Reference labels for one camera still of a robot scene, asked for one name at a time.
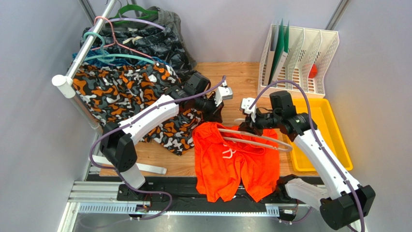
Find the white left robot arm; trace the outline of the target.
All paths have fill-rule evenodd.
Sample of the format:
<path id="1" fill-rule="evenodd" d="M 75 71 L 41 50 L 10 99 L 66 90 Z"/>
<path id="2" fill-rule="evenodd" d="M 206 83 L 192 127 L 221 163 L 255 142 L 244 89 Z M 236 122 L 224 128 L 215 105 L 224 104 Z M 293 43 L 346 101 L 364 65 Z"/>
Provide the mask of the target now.
<path id="1" fill-rule="evenodd" d="M 126 184 L 139 189 L 146 181 L 136 163 L 135 145 L 152 129 L 177 116 L 180 108 L 196 109 L 212 118 L 219 116 L 224 100 L 232 99 L 233 91 L 225 77 L 214 87 L 209 84 L 209 79 L 195 73 L 187 82 L 168 88 L 154 104 L 133 117 L 105 125 L 99 150 Z"/>

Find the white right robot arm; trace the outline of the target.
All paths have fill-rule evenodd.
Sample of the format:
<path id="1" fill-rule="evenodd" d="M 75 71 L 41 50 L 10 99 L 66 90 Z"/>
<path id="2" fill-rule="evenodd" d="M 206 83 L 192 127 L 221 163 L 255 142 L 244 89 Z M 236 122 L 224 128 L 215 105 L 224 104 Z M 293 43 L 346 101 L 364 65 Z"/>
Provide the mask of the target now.
<path id="1" fill-rule="evenodd" d="M 364 231 L 365 217 L 376 197 L 374 189 L 360 184 L 339 162 L 312 119 L 309 106 L 299 113 L 285 90 L 273 92 L 269 98 L 272 108 L 267 113 L 257 109 L 257 99 L 242 99 L 240 111 L 246 118 L 240 131 L 262 136 L 264 129 L 280 130 L 305 154 L 325 185 L 319 188 L 290 174 L 277 181 L 275 195 L 283 201 L 295 199 L 308 204 L 334 230 L 360 221 Z"/>

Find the bright orange shorts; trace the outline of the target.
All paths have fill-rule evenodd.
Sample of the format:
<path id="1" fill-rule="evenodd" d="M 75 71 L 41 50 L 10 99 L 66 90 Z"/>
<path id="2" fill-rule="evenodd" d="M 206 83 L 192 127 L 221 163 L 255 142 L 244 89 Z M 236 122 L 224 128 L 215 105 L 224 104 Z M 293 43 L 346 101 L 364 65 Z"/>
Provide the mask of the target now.
<path id="1" fill-rule="evenodd" d="M 262 138 L 220 132 L 220 123 L 207 122 L 192 133 L 195 149 L 196 189 L 209 202 L 230 201 L 240 184 L 256 202 L 273 193 L 280 177 L 279 152 L 262 146 L 225 140 L 237 138 L 266 145 Z"/>

